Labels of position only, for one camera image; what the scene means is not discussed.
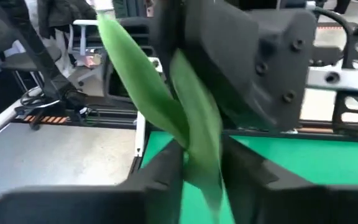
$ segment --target desk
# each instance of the desk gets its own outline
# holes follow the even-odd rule
[[[260,155],[317,184],[358,184],[358,142],[233,136]],[[170,142],[172,136],[152,132],[143,166]],[[183,185],[181,210],[183,224],[212,223],[201,191]],[[224,196],[221,223],[232,224],[227,197]]]

